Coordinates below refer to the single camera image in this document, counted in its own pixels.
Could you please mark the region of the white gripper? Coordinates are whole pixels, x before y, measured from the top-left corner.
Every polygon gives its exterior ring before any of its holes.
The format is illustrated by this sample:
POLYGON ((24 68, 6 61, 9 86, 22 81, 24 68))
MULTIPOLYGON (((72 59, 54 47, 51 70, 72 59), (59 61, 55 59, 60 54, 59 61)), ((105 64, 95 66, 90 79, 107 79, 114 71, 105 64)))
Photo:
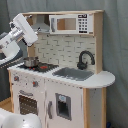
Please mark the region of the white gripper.
POLYGON ((31 46, 34 42, 38 40, 36 32, 31 28, 27 22, 27 18, 23 16, 22 13, 19 13, 11 22, 10 22, 12 40, 23 39, 28 46, 31 46))

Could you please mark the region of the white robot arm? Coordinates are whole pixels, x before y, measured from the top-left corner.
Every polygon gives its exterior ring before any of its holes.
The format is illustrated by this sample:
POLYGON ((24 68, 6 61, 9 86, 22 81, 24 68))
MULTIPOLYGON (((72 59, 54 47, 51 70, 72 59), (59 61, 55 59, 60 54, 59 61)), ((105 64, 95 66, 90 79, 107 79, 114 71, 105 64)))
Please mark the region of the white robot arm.
POLYGON ((23 52, 18 46, 20 40, 23 40, 28 46, 38 40, 37 33, 31 28, 22 13, 19 13, 10 22, 10 28, 9 33, 0 35, 0 51, 5 55, 5 58, 0 60, 0 68, 18 61, 23 56, 23 52))

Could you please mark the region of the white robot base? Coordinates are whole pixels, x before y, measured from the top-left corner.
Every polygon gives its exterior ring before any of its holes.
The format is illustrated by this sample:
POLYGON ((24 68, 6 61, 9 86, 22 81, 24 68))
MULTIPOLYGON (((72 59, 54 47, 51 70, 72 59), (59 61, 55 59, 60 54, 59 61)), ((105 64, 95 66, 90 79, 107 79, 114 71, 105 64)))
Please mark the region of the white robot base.
POLYGON ((0 108, 0 128, 42 128, 35 114, 15 114, 0 108))

